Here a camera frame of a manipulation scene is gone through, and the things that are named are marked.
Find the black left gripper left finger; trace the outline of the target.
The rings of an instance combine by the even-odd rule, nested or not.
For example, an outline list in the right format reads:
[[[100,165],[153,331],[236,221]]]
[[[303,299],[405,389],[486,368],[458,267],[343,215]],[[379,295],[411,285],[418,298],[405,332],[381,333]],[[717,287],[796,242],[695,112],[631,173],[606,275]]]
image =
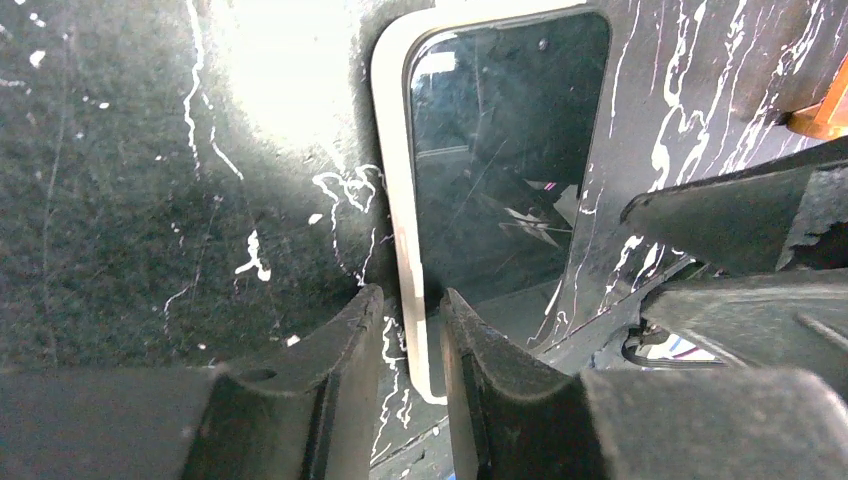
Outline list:
[[[5,479],[364,479],[384,295],[290,347],[213,368],[1,377]]]

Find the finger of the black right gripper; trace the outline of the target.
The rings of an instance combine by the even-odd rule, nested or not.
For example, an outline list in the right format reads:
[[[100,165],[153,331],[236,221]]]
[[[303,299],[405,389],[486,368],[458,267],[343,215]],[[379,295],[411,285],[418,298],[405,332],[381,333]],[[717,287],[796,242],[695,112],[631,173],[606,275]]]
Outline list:
[[[738,274],[847,265],[847,140],[634,197],[621,221]]]
[[[844,269],[671,282],[640,315],[728,365],[800,368],[847,394]]]

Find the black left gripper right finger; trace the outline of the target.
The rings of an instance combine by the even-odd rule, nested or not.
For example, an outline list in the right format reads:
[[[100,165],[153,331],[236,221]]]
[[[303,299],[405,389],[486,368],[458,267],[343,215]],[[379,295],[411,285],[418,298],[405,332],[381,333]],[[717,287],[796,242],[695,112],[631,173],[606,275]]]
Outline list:
[[[798,369],[565,375],[441,302],[459,479],[843,479],[847,406]]]

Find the beige phone case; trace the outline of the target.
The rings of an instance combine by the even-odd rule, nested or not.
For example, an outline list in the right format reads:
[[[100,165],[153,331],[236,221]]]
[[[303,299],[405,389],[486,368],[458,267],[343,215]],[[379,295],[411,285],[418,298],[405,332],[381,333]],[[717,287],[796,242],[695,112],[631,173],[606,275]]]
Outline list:
[[[371,60],[373,102],[395,242],[408,371],[412,385],[427,403],[443,405],[447,394],[440,353],[441,321],[439,312],[435,320],[425,314],[418,249],[407,104],[412,58],[425,39],[445,28],[583,6],[601,12],[609,21],[591,1],[470,1],[405,14],[392,21],[377,41]]]

